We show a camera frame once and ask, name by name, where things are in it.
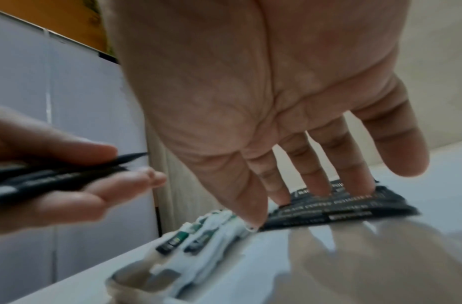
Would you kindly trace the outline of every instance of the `white partition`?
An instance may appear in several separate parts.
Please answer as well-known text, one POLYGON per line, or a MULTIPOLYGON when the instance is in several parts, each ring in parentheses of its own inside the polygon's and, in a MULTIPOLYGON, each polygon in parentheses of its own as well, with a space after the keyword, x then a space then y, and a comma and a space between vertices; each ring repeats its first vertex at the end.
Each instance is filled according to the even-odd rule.
MULTIPOLYGON (((56 127, 115 144, 120 153, 147 150, 144 118, 127 94, 119 65, 56 36, 51 36, 50 60, 56 127)), ((146 164, 146 159, 133 163, 146 164)), ((151 195, 117 207, 102 222, 60 227, 57 278, 64 279, 157 237, 151 195)))
MULTIPOLYGON (((46 121, 43 31, 0 15, 0 105, 46 121)), ((51 230, 0 237, 0 304, 51 283, 51 230)))

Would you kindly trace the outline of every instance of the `white table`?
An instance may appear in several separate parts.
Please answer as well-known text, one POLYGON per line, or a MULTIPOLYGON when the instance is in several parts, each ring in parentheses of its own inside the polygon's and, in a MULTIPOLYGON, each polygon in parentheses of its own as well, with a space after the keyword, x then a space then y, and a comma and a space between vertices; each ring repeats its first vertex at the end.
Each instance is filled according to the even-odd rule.
MULTIPOLYGON (((402 179, 383 166, 372 171, 422 212, 412 225, 393 219, 258 233, 217 270, 206 292, 185 298, 200 304, 462 303, 462 142, 435 150, 420 178, 402 179)), ((155 242, 13 304, 112 303, 104 280, 155 242)))

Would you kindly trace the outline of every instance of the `orange wall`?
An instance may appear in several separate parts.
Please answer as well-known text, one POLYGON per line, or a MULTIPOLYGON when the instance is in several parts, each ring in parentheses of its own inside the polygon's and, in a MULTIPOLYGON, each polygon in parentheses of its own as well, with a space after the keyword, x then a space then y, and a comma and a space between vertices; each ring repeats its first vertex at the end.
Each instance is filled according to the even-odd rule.
POLYGON ((82 0, 0 0, 0 11, 106 51, 106 35, 93 25, 93 12, 82 0))

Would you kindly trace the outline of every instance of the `black package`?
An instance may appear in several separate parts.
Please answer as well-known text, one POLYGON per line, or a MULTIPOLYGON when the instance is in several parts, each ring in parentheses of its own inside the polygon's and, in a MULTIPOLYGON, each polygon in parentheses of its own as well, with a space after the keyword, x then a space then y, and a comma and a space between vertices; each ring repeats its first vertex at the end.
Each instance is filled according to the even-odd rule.
POLYGON ((340 180, 331 184, 333 190, 329 197, 313 196, 307 189, 293 192, 291 204, 271 213, 261 230, 419 214, 402 196, 378 182, 373 194, 355 197, 344 189, 340 180))

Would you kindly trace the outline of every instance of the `hand holding black packet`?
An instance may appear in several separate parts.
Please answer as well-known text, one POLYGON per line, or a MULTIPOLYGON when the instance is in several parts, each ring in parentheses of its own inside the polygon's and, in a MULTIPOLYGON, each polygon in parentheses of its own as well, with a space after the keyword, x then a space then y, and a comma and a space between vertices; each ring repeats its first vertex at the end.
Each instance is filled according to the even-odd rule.
POLYGON ((379 185, 377 181, 373 194, 355 197, 345 190, 340 180, 332 181, 331 185, 332 194, 329 197, 313 196, 305 188, 293 192, 291 204, 271 213, 260 231, 419 214, 402 196, 379 185))
POLYGON ((79 190, 97 179, 127 171, 122 164, 145 155, 147 153, 121 155, 108 163, 94 166, 55 162, 0 167, 0 207, 24 202, 50 191, 79 190))

